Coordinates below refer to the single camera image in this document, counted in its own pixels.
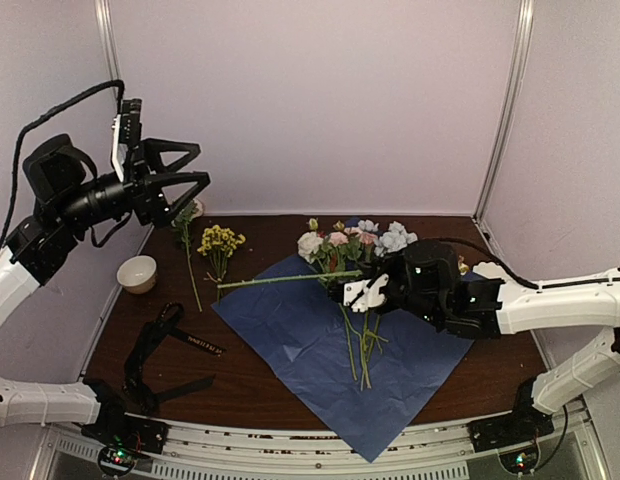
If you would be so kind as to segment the large pink peony stem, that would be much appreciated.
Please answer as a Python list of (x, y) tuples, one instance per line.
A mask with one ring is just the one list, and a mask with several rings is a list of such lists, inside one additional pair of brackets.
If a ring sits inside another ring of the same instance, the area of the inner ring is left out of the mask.
[(239, 282), (231, 282), (225, 284), (217, 284), (217, 290), (227, 290), (227, 289), (236, 289), (236, 288), (245, 288), (245, 287), (253, 287), (257, 285), (267, 285), (267, 284), (276, 284), (276, 283), (286, 283), (286, 282), (295, 282), (295, 281), (307, 281), (307, 280), (332, 280), (332, 279), (341, 279), (341, 278), (355, 278), (363, 275), (361, 270), (351, 270), (351, 271), (337, 271), (330, 273), (315, 273), (315, 274), (304, 274), (304, 275), (293, 275), (293, 276), (282, 276), (282, 277), (269, 277), (269, 278), (261, 278), (261, 279), (253, 279), (253, 280), (242, 280)]

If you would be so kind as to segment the light blue flower stem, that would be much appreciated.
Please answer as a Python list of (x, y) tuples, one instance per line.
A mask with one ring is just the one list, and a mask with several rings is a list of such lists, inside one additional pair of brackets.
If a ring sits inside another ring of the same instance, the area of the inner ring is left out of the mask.
[[(383, 233), (379, 230), (379, 224), (369, 219), (359, 221), (358, 228), (361, 230), (360, 240), (364, 245), (365, 260), (368, 263), (373, 258), (383, 258), (391, 253), (396, 253), (418, 240), (415, 233), (408, 232), (405, 226), (397, 221), (391, 222), (388, 229)], [(380, 322), (381, 317), (377, 316), (372, 335), (369, 335), (369, 329), (366, 329), (364, 347), (367, 363), (372, 356), (374, 347), (382, 350), (381, 341), (377, 339)]]

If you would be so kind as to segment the pink rose stem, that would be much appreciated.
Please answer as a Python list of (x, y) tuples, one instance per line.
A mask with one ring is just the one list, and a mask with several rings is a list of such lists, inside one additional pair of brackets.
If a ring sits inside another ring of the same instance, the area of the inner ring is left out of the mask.
[[(344, 223), (346, 227), (358, 227), (358, 222), (359, 221), (356, 221), (350, 226), (346, 225), (344, 222), (342, 223)], [(355, 270), (363, 271), (364, 268), (372, 268), (375, 261), (382, 260), (383, 258), (373, 258), (372, 261), (368, 263), (365, 260), (364, 245), (362, 244), (362, 255), (356, 264)], [(372, 335), (372, 330), (374, 329), (375, 322), (373, 322), (371, 318), (374, 317), (374, 314), (372, 312), (355, 313), (346, 308), (345, 310), (354, 329), (354, 332), (351, 334), (351, 338), (354, 351), (355, 366), (357, 367), (357, 381), (359, 382), (359, 388), (361, 390), (371, 389), (372, 382), (369, 367), (370, 360), (368, 363), (366, 362), (364, 343), (366, 340), (366, 329), (369, 329), (369, 335)], [(381, 348), (383, 350), (384, 341), (380, 339), (379, 333), (377, 339), (381, 341)]]

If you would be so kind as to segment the yellow flower bunch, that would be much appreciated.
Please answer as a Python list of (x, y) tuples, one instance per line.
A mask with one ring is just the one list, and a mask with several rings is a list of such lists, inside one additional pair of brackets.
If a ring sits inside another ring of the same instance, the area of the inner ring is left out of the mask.
[(204, 229), (196, 252), (208, 260), (212, 269), (208, 277), (215, 285), (223, 282), (230, 258), (245, 242), (246, 237), (243, 234), (236, 233), (229, 227), (216, 224)]

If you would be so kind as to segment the white rose stem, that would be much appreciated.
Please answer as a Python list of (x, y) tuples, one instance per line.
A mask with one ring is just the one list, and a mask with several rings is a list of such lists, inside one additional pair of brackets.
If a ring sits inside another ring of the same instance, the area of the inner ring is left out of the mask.
[(358, 380), (355, 366), (354, 351), (351, 334), (354, 332), (348, 314), (343, 304), (345, 284), (354, 281), (355, 267), (362, 255), (362, 230), (358, 227), (346, 227), (338, 221), (330, 232), (319, 230), (319, 222), (311, 218), (308, 222), (309, 230), (301, 235), (297, 241), (298, 255), (322, 277), (320, 284), (326, 289), (329, 296), (336, 301), (344, 318), (346, 342), (352, 377)]

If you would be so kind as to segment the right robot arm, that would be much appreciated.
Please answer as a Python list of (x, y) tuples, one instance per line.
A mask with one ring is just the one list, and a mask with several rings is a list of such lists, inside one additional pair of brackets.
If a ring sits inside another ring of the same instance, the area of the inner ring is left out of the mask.
[(356, 281), (337, 281), (330, 297), (357, 313), (401, 309), (437, 331), (493, 339), (542, 328), (601, 326), (568, 360), (522, 383), (503, 419), (509, 440), (525, 440), (567, 402), (620, 373), (620, 264), (607, 271), (531, 282), (497, 257), (462, 277), (451, 239), (425, 239), (363, 268)]

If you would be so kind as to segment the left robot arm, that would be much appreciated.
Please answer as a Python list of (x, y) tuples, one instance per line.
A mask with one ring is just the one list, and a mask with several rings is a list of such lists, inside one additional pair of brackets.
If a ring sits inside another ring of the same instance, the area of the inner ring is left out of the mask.
[[(110, 173), (59, 134), (21, 156), (25, 136), (55, 116), (109, 88), (116, 90)], [(201, 152), (196, 143), (141, 136), (142, 102), (124, 97), (122, 80), (92, 86), (24, 126), (15, 144), (11, 198), (0, 234), (0, 328), (45, 286), (82, 241), (100, 248), (94, 228), (131, 218), (156, 228), (170, 225), (210, 183), (204, 171), (185, 171)], [(74, 423), (106, 446), (124, 446), (139, 434), (122, 399), (102, 381), (47, 384), (0, 377), (0, 427)]]

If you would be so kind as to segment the blue wrapping paper sheet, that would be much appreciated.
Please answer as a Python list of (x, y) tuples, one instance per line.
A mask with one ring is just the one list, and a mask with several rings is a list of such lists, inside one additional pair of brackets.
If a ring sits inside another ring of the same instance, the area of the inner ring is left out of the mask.
[(215, 312), (269, 367), (246, 410), (258, 426), (324, 424), (375, 460), (445, 385), (472, 342), (439, 333), (410, 313), (346, 312), (297, 252), (299, 216), (245, 217), (246, 244), (232, 257), (233, 281)]

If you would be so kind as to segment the scalloped white dish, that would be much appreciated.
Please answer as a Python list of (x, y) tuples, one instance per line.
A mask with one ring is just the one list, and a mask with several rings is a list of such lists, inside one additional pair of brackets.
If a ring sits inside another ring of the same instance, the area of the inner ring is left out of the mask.
[(513, 283), (513, 277), (506, 270), (494, 262), (480, 262), (472, 268), (474, 274), (489, 280), (502, 280), (506, 283)]

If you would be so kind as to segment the small white bowl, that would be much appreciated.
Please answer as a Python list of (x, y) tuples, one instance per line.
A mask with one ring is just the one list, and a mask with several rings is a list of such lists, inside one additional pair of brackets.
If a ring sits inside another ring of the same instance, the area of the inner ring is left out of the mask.
[(116, 273), (119, 285), (128, 293), (148, 293), (157, 282), (157, 263), (147, 255), (132, 257), (123, 262)]

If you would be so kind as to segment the left aluminium frame post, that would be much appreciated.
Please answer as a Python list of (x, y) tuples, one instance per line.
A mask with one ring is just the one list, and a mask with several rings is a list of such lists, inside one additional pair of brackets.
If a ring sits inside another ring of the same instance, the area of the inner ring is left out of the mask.
[[(106, 0), (97, 0), (95, 1), (95, 11), (97, 17), (97, 26), (101, 37), (101, 43), (103, 47), (104, 57), (106, 61), (106, 67), (108, 69), (110, 78), (112, 80), (120, 80), (121, 79), (121, 71), (118, 62), (114, 28), (111, 19), (111, 8), (110, 2)], [(115, 107), (116, 114), (119, 112), (122, 101), (124, 99), (124, 86), (115, 87)], [(131, 190), (131, 177), (133, 174), (133, 170), (136, 167), (148, 167), (146, 161), (143, 158), (143, 153), (141, 150), (141, 135), (140, 142), (135, 146), (135, 148), (131, 151), (128, 158), (128, 164), (126, 165), (125, 171), (125, 179), (124, 182), (121, 182), (116, 173), (114, 172), (115, 180), (117, 182), (118, 187), (126, 194), (126, 198), (132, 202), (130, 190)]]

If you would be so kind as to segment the aluminium frame post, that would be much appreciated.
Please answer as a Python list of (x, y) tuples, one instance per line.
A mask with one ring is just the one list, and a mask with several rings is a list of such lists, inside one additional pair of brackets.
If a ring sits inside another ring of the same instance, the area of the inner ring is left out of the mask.
[[(106, 61), (106, 67), (108, 69), (110, 78), (112, 80), (120, 80), (121, 79), (121, 71), (118, 62), (114, 28), (111, 19), (111, 8), (110, 2), (106, 0), (97, 0), (95, 1), (95, 11), (97, 17), (97, 26), (101, 37), (101, 43), (103, 47), (104, 57)], [(122, 101), (124, 99), (124, 86), (115, 87), (115, 107), (116, 114), (119, 112)], [(117, 182), (118, 187), (126, 194), (126, 198), (132, 202), (130, 190), (131, 190), (131, 177), (133, 174), (133, 170), (136, 167), (148, 167), (146, 161), (143, 158), (143, 153), (141, 150), (141, 135), (140, 142), (135, 146), (135, 148), (131, 151), (128, 158), (128, 164), (126, 165), (125, 171), (125, 179), (124, 182), (121, 182), (116, 173), (114, 172), (115, 180)]]
[(488, 162), (486, 175), (476, 204), (473, 219), (482, 224), (487, 214), (492, 193), (496, 186), (498, 172), (504, 158), (509, 136), (513, 126), (517, 101), (521, 93), (526, 73), (534, 27), (534, 0), (521, 0), (517, 18), (516, 32), (511, 55), (508, 79), (497, 131)]

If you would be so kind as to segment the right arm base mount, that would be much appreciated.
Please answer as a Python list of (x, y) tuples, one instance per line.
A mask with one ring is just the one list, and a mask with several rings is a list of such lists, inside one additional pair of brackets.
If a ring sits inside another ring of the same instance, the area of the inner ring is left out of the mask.
[(554, 432), (551, 415), (531, 406), (474, 420), (467, 426), (476, 453), (496, 450), (501, 467), (519, 477), (531, 474), (541, 464), (539, 439)]

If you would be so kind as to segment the right aluminium frame post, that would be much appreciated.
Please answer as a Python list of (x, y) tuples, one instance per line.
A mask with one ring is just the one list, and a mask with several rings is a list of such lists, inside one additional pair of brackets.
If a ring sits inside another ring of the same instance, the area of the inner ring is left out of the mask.
[(521, 93), (526, 73), (534, 27), (534, 0), (521, 0), (517, 18), (516, 32), (511, 55), (508, 79), (497, 131), (488, 162), (486, 175), (476, 204), (473, 219), (482, 224), (487, 214), (492, 193), (496, 186), (498, 172), (504, 158), (509, 136), (513, 126), (517, 101)]

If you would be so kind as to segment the aluminium front rail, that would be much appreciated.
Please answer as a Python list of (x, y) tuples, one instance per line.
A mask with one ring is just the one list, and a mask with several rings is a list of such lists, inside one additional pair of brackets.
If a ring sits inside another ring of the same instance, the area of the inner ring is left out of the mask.
[(610, 476), (585, 402), (553, 418), (554, 433), (528, 443), (477, 451), (467, 420), (410, 426), (372, 463), (330, 431), (231, 428), (171, 421), (162, 452), (131, 479), (518, 479), (526, 453), (533, 479)]

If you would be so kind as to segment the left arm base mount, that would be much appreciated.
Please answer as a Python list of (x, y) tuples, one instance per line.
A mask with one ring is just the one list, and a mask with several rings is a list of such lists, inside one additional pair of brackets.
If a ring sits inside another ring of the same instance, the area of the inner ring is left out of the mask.
[(161, 454), (169, 427), (165, 422), (115, 413), (100, 414), (94, 424), (80, 426), (81, 434), (102, 447), (96, 464), (107, 479), (119, 479), (137, 466), (148, 464), (152, 454)]

